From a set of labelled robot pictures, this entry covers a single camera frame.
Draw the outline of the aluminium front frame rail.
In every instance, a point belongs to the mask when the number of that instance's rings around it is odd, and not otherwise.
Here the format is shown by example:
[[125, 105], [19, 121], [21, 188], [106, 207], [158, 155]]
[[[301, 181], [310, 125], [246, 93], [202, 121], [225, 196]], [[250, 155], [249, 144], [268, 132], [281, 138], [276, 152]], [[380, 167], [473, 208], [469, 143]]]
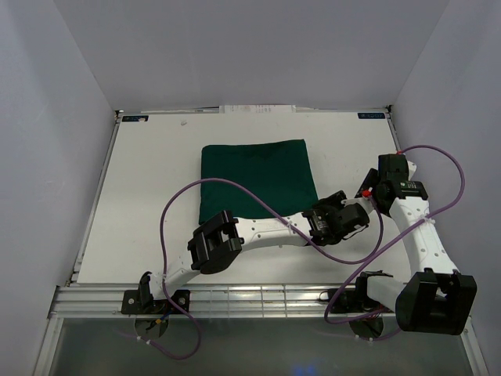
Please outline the aluminium front frame rail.
[[[333, 285], [190, 284], [179, 300], [197, 319], [322, 318]], [[59, 318], [153, 318], [163, 309], [140, 311], [133, 285], [59, 287], [49, 309]]]

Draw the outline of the blue label left corner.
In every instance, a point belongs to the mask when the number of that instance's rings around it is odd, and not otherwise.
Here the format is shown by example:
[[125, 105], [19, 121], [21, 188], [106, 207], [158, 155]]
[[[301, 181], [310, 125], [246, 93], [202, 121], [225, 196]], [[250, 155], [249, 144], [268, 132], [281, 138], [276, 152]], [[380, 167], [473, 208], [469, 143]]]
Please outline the blue label left corner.
[[126, 115], [121, 118], [122, 122], [145, 122], [148, 120], [148, 115]]

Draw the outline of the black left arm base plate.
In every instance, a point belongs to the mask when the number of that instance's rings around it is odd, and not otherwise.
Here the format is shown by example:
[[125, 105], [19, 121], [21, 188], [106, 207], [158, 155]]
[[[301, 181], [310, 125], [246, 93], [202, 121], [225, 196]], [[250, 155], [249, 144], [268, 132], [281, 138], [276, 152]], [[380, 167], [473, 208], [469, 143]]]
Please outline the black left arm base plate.
[[[186, 312], [189, 312], [190, 290], [177, 290], [171, 299]], [[120, 313], [124, 315], [181, 314], [167, 299], [154, 300], [151, 298], [148, 302], [143, 303], [139, 290], [124, 292]]]

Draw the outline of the blue label right corner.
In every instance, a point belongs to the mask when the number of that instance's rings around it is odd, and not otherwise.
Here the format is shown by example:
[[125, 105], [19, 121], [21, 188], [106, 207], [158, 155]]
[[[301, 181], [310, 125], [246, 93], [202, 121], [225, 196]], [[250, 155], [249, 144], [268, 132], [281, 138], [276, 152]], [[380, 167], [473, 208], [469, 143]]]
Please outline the blue label right corner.
[[385, 119], [386, 115], [383, 112], [358, 112], [358, 119]]

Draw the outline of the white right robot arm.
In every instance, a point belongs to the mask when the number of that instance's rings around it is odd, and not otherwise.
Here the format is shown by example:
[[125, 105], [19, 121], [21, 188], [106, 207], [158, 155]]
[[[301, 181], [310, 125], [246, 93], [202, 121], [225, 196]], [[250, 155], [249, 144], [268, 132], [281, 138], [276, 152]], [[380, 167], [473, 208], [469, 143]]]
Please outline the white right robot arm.
[[401, 282], [384, 272], [362, 272], [353, 299], [363, 311], [382, 306], [395, 313], [403, 331], [459, 335], [477, 293], [472, 276], [449, 258], [430, 218], [423, 183], [411, 179], [403, 154], [378, 157], [378, 169], [361, 187], [370, 190], [377, 208], [403, 235], [411, 278]]

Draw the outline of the white paper sheet at back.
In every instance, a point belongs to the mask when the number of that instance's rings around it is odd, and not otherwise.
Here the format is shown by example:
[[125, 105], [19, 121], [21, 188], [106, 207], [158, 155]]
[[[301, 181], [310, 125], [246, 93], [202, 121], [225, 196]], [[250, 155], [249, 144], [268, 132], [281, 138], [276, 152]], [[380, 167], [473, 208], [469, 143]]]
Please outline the white paper sheet at back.
[[295, 105], [275, 105], [275, 104], [259, 104], [259, 105], [221, 105], [219, 107], [220, 114], [245, 113], [245, 114], [290, 114], [296, 112]]

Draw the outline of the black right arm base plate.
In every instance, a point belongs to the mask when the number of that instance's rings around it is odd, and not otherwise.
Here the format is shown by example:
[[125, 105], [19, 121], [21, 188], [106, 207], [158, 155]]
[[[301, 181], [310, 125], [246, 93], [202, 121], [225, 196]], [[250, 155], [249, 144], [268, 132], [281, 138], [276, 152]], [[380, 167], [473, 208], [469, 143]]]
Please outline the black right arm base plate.
[[344, 290], [330, 309], [330, 313], [393, 313], [388, 307], [370, 298], [360, 298], [354, 289]]

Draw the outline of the dark green surgical drape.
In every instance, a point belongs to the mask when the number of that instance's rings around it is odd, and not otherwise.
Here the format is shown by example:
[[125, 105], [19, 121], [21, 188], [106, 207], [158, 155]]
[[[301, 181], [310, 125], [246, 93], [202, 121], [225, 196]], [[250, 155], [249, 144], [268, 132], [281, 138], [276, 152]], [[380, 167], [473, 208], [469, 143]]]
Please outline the dark green surgical drape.
[[[281, 216], [308, 210], [318, 201], [303, 139], [253, 145], [207, 145], [201, 151], [200, 177], [238, 183]], [[245, 219], [272, 216], [234, 186], [202, 183], [199, 223], [223, 210]]]

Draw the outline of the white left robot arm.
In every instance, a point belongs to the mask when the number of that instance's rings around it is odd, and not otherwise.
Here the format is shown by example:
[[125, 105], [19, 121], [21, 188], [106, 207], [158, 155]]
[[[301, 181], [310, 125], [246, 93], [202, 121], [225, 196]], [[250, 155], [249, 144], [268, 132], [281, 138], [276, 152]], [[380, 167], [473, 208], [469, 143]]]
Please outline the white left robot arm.
[[149, 313], [161, 311], [166, 294], [173, 295], [200, 274], [220, 273], [237, 255], [259, 248], [315, 244], [323, 247], [347, 240], [369, 225], [372, 204], [347, 199], [343, 191], [320, 200], [307, 211], [281, 218], [244, 219], [221, 211], [193, 231], [187, 250], [167, 257], [163, 273], [145, 272], [139, 280], [139, 304]]

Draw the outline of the blue label corner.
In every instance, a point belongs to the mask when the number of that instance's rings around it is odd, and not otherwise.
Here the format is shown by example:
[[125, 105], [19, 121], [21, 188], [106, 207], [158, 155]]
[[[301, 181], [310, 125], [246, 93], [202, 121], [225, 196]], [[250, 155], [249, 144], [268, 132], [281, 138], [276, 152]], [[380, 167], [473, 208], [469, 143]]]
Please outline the blue label corner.
[[145, 122], [148, 120], [148, 115], [126, 115], [121, 118], [122, 122]]
[[358, 112], [358, 119], [385, 119], [386, 115], [383, 112]]

